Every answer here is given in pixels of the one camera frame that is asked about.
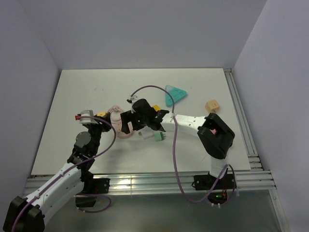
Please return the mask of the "pink round power strip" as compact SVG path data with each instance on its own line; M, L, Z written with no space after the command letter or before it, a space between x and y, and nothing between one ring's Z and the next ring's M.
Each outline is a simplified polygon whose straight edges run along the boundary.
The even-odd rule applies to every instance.
M112 123L112 126L116 130L117 137L120 138L120 139L126 139L126 138L132 136L133 131L132 131L131 126L129 126L129 134L125 134L124 132L122 132L122 130L121 130L122 129L122 120L121 120L120 114L121 114L120 112L116 112L116 111L111 112L111 123Z

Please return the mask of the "green plug adapter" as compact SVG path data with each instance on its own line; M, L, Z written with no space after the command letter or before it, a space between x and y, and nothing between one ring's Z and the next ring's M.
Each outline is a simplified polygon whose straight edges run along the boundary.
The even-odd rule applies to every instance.
M163 132L154 133L154 139L155 139L156 142L160 142L160 141L165 140L165 137L166 137L166 135Z

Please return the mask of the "light yellow plug adapter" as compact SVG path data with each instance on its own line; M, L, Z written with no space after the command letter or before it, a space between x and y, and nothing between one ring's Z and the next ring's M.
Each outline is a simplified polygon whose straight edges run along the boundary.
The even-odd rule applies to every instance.
M106 115L107 115L106 112L100 112L96 114L97 117L101 117L101 118L104 118Z

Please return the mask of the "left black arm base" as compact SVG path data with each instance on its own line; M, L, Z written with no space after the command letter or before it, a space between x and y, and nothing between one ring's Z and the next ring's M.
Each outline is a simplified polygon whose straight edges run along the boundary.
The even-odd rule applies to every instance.
M85 183L85 187L80 194L75 197L75 205L78 209L92 208L99 199L107 199L108 204L102 211L109 208L112 200L106 194L109 192L109 178L94 178Z

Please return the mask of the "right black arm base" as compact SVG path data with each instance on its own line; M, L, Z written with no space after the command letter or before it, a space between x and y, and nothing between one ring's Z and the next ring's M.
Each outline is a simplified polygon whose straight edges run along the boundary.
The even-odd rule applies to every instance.
M194 175L192 187L196 191L210 190L216 178L210 174ZM218 180L213 191L209 194L207 200L217 206L226 203L237 190L237 183L232 174L225 173L224 176Z

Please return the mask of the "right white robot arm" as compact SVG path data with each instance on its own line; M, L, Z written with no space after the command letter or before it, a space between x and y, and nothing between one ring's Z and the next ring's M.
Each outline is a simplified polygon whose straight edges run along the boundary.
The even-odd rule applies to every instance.
M131 109L120 114L121 132L129 134L129 124L134 131L149 127L153 131L176 131L197 136L211 157L209 183L220 188L226 181L227 153L235 133L216 114L185 116L168 110L155 110L146 99L131 101Z

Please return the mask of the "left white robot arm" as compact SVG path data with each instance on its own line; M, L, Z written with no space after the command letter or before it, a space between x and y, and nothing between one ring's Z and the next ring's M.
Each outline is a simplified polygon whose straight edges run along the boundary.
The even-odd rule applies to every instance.
M42 232L73 196L92 191L94 180L89 169L103 154L98 152L102 133L113 126L109 113L91 116L82 112L75 119L87 131L76 136L72 154L57 174L25 198L17 196L11 201L3 225L5 232Z

